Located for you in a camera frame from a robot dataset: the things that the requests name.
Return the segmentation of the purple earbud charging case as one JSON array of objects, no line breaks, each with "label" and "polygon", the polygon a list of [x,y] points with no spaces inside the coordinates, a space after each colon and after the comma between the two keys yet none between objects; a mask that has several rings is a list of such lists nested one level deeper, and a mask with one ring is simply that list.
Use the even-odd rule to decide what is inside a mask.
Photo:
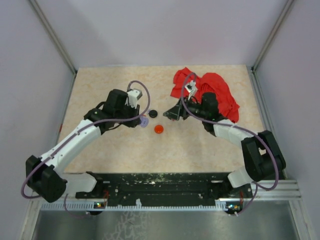
[{"label": "purple earbud charging case", "polygon": [[142,115],[139,119],[140,119],[140,124],[139,125],[142,128],[146,128],[148,126],[148,124],[149,124],[149,119],[144,115]]}]

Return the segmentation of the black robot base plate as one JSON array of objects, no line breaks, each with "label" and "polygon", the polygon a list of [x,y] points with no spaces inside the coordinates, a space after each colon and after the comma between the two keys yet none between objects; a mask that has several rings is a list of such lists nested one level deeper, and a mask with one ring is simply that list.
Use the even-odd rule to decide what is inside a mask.
[{"label": "black robot base plate", "polygon": [[250,184],[233,188],[226,172],[209,173],[91,173],[92,191],[77,192],[77,199],[104,199],[110,207],[214,206],[219,199],[250,199]]}]

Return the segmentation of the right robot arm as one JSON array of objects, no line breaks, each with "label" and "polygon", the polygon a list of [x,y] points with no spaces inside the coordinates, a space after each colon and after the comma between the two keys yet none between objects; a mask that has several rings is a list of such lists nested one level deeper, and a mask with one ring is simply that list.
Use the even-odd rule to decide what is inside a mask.
[{"label": "right robot arm", "polygon": [[180,98],[163,116],[174,121],[195,117],[201,120],[208,133],[242,150],[244,166],[229,173],[228,182],[223,185],[223,192],[229,198],[235,198],[246,184],[257,183],[271,176],[279,177],[287,166],[271,131],[255,133],[234,124],[220,113],[218,100],[212,92],[204,93],[200,102],[194,97]]}]

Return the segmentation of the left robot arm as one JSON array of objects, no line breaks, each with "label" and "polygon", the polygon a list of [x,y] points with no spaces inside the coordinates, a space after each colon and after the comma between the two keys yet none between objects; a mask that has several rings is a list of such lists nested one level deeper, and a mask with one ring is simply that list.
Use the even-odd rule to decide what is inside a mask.
[{"label": "left robot arm", "polygon": [[92,172],[65,174],[65,168],[94,140],[116,123],[134,128],[141,123],[139,89],[113,89],[105,102],[91,109],[79,125],[58,145],[40,157],[30,156],[25,163],[27,186],[48,203],[62,196],[87,193],[97,199],[103,195],[101,179]]}]

